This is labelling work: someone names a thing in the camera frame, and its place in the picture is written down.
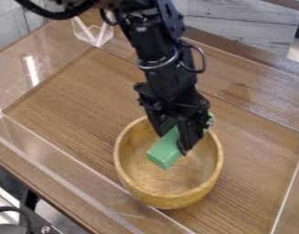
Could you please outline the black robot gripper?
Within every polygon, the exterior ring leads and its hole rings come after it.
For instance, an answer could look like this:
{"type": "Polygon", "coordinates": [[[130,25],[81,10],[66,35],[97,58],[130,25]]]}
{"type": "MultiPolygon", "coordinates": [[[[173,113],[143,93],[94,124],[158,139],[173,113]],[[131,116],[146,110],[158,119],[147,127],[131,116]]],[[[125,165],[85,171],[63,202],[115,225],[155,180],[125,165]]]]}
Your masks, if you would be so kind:
{"type": "Polygon", "coordinates": [[[147,70],[147,81],[135,85],[139,104],[146,109],[150,123],[161,137],[169,133],[178,120],[178,149],[183,155],[204,139],[213,125],[212,115],[197,120],[197,113],[209,112],[210,101],[195,88],[193,48],[194,45],[182,43],[178,60],[157,70],[147,70]]]}

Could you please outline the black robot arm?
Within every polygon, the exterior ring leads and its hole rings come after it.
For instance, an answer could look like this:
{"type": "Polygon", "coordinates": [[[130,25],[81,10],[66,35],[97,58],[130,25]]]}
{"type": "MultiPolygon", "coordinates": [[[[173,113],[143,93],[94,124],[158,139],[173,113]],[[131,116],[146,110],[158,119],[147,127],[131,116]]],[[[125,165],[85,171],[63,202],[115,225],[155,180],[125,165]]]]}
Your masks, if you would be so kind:
{"type": "Polygon", "coordinates": [[[178,128],[175,146],[189,153],[209,127],[210,102],[198,92],[194,52],[202,49],[182,39],[183,15],[173,0],[98,0],[101,16],[118,26],[137,53],[137,65],[146,80],[134,86],[139,105],[159,136],[178,128]]]}

